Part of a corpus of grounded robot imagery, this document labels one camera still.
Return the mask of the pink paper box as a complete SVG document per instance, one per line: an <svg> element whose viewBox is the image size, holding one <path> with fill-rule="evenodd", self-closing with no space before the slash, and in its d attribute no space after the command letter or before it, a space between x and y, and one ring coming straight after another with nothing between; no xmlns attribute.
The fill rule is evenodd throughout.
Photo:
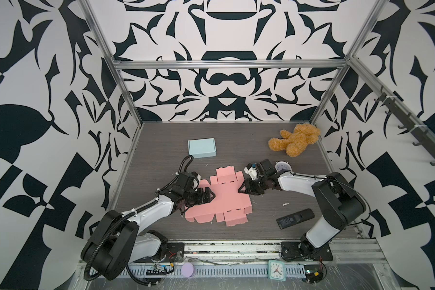
<svg viewBox="0 0 435 290"><path fill-rule="evenodd" d="M241 171L235 171L233 166L218 168L216 175L199 183L199 188L208 187L215 198L211 203L192 207L185 213L185 219L199 224L225 222L228 227L247 223L247 215L253 209L250 196L238 192L243 184L244 175Z"/></svg>

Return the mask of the light blue paper box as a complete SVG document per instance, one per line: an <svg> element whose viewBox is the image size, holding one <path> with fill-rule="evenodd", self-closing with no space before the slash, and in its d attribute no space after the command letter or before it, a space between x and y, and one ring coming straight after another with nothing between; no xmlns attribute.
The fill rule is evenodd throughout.
<svg viewBox="0 0 435 290"><path fill-rule="evenodd" d="M189 140L188 154L194 158L215 157L217 150L214 138Z"/></svg>

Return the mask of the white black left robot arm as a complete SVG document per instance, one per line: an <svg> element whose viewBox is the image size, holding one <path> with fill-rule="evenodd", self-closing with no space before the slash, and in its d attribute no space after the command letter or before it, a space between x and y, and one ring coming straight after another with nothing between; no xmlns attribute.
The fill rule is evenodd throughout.
<svg viewBox="0 0 435 290"><path fill-rule="evenodd" d="M154 270L153 279L136 277L129 264L143 258L161 261L166 257L168 240L162 234L147 228L176 211L184 216L197 205L211 203L216 195L210 187L200 187L201 177L190 172L192 155L186 156L173 180L157 189L156 197L129 211L108 211L84 246L80 258L86 263L83 278L92 281L100 276L107 280L117 278L123 271L142 286L158 285L162 276L174 272L174 261L162 270Z"/></svg>

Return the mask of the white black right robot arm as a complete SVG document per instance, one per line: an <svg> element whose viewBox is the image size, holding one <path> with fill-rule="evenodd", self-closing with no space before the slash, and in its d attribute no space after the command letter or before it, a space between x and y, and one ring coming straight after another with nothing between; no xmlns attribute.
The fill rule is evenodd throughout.
<svg viewBox="0 0 435 290"><path fill-rule="evenodd" d="M321 216L313 228L300 238L296 248L282 249L285 261L327 260L324 254L329 250L328 243L367 209L362 196L338 172L298 174L287 162L272 163L268 159L248 164L244 172L249 177L239 187L239 193L257 196L269 189L297 192L314 197L319 205Z"/></svg>

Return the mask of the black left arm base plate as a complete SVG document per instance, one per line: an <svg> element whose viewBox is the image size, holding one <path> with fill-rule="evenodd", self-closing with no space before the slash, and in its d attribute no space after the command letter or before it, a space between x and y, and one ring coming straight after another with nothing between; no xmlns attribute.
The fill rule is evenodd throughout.
<svg viewBox="0 0 435 290"><path fill-rule="evenodd" d="M178 254L182 255L184 248L185 244L183 242L168 242L167 244L160 245L158 251L153 256L137 259L134 263L168 261L170 256L177 256Z"/></svg>

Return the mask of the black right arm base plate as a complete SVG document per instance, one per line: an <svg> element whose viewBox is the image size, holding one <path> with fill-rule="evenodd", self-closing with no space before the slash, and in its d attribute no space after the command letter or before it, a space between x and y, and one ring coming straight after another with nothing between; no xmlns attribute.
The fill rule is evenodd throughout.
<svg viewBox="0 0 435 290"><path fill-rule="evenodd" d="M280 256L287 262L299 261L322 261L332 262L334 260L329 243L320 248L315 248L309 242L281 242Z"/></svg>

